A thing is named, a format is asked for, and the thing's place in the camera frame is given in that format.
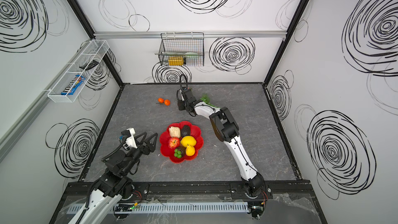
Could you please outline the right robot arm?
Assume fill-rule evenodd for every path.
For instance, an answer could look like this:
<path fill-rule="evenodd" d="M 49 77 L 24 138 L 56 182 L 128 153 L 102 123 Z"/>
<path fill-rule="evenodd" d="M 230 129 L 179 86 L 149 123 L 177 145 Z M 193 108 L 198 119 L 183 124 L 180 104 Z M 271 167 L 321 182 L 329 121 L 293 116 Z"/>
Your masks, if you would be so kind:
<path fill-rule="evenodd" d="M 187 111 L 191 116 L 203 116 L 210 120 L 217 139 L 227 146 L 238 166 L 245 194 L 251 199 L 260 195 L 265 187 L 264 178 L 246 153 L 239 135 L 238 124 L 229 109 L 214 107 L 196 99 L 187 86 L 181 86 L 177 90 L 176 98 L 180 111 Z"/>

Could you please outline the dark avocado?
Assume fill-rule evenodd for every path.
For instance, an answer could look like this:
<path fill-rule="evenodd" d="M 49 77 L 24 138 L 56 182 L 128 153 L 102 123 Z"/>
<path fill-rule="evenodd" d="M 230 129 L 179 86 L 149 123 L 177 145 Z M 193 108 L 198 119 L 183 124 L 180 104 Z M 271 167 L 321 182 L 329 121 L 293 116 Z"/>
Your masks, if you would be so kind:
<path fill-rule="evenodd" d="M 184 125 L 181 129 L 180 129 L 180 134 L 181 134 L 181 138 L 184 138 L 186 136 L 190 136 L 191 135 L 191 128 L 189 125 Z"/>

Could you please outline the red flower-shaped fruit bowl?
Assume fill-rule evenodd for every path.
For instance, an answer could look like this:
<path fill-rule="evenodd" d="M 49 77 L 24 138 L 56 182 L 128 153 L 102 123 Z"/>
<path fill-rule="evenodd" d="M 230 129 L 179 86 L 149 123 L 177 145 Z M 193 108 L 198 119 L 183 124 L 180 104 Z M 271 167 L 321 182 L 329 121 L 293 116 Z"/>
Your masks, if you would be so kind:
<path fill-rule="evenodd" d="M 194 147 L 196 152 L 191 157 L 188 157 L 187 155 L 185 155 L 183 158 L 177 159 L 174 156 L 174 149 L 170 149 L 168 146 L 168 141 L 171 138 L 170 134 L 169 134 L 169 127 L 179 127 L 181 129 L 184 125 L 190 126 L 191 136 L 197 140 L 197 144 Z M 182 163 L 184 161 L 194 160 L 198 156 L 199 150 L 204 145 L 204 139 L 202 138 L 202 131 L 198 126 L 193 125 L 192 123 L 190 123 L 188 121 L 182 121 L 180 123 L 172 123 L 167 127 L 166 131 L 161 134 L 160 144 L 161 144 L 160 151 L 164 157 L 169 158 L 171 160 L 171 162 L 173 162 L 173 163 Z"/>

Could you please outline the dark purple mangosteen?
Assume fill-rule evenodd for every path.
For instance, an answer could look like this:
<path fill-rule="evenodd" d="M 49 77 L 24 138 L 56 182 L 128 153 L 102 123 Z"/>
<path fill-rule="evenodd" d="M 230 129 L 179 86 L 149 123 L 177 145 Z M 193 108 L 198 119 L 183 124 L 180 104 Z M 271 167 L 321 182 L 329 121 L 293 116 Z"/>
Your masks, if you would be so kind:
<path fill-rule="evenodd" d="M 181 159 L 186 155 L 186 148 L 185 147 L 178 147 L 174 150 L 174 156 L 177 159 Z"/>

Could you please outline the large yellow lemon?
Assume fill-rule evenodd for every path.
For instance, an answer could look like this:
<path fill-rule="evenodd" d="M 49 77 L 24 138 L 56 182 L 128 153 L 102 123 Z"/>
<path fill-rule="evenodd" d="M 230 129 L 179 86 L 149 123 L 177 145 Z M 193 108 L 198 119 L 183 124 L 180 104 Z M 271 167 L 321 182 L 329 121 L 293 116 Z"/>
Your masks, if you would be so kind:
<path fill-rule="evenodd" d="M 180 143 L 185 148 L 188 146 L 194 147 L 197 144 L 197 140 L 192 136 L 185 136 L 181 139 Z"/>

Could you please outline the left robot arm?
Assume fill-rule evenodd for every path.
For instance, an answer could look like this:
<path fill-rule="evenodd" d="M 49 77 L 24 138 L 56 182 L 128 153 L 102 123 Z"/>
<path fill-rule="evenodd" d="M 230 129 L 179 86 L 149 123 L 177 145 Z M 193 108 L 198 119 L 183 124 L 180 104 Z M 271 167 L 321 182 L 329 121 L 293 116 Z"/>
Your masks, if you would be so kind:
<path fill-rule="evenodd" d="M 100 224 L 122 199 L 129 199 L 134 193 L 132 180 L 134 166 L 138 167 L 141 156 L 156 149 L 159 135 L 147 132 L 136 135 L 133 128 L 121 132 L 119 146 L 104 156 L 104 174 L 89 186 L 85 204 L 69 221 L 70 224 Z"/>

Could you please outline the red apple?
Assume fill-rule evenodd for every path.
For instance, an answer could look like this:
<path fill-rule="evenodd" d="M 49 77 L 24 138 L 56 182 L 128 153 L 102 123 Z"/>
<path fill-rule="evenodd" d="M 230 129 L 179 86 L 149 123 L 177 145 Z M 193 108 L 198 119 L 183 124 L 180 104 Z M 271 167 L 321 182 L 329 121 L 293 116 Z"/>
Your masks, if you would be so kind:
<path fill-rule="evenodd" d="M 168 141 L 168 146 L 170 149 L 177 149 L 180 146 L 180 139 L 171 137 Z"/>

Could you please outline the small yellow pear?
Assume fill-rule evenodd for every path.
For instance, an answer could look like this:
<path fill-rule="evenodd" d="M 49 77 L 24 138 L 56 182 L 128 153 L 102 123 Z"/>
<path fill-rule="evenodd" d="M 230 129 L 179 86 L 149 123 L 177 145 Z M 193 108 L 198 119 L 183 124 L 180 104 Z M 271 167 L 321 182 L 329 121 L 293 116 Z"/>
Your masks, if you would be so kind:
<path fill-rule="evenodd" d="M 186 151 L 185 151 L 185 155 L 187 155 L 188 157 L 191 157 L 195 154 L 196 150 L 194 148 L 194 146 L 188 145 L 186 147 Z"/>

